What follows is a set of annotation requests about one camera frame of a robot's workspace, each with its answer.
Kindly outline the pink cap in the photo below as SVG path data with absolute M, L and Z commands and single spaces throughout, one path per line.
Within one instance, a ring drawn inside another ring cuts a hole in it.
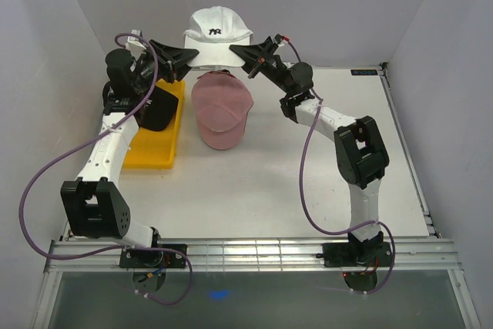
M 197 78 L 191 92 L 201 139 L 216 150 L 228 150 L 243 138 L 253 98 L 229 71 L 212 71 Z

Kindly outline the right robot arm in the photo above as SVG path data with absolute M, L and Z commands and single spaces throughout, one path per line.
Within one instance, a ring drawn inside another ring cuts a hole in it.
M 336 164 L 350 192 L 350 226 L 342 230 L 343 243 L 326 243 L 319 257 L 326 267 L 364 266 L 390 255 L 379 222 L 379 190 L 390 163 L 374 118 L 354 118 L 323 104 L 314 90 L 314 71 L 302 60 L 292 66 L 277 54 L 284 35 L 267 38 L 257 45 L 230 45 L 243 60 L 243 71 L 254 78 L 264 75 L 284 96 L 280 108 L 291 121 L 309 127 L 335 145 Z

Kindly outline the black cap white NY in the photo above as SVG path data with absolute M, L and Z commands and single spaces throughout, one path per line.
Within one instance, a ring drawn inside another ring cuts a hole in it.
M 156 87 L 136 115 L 139 126 L 153 132 L 163 131 L 174 117 L 178 103 L 175 95 Z

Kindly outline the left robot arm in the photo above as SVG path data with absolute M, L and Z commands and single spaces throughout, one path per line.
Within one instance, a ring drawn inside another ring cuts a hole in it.
M 159 80 L 182 79 L 190 70 L 196 49 L 181 49 L 131 34 L 134 45 L 120 45 L 105 57 L 109 81 L 103 89 L 100 133 L 89 147 L 86 165 L 60 193 L 70 230 L 77 237 L 113 240 L 138 247 L 137 258 L 147 267 L 158 265 L 163 248 L 159 233 L 131 216 L 119 190 L 119 178 L 131 142 L 149 121 L 154 100 L 164 95 Z

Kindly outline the white cap black brim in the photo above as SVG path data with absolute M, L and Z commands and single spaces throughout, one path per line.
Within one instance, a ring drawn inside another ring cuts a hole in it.
M 253 32 L 232 9 L 213 6 L 195 11 L 184 32 L 184 48 L 199 54 L 188 62 L 192 68 L 224 66 L 239 68 L 244 61 L 230 50 L 231 45 L 250 45 Z

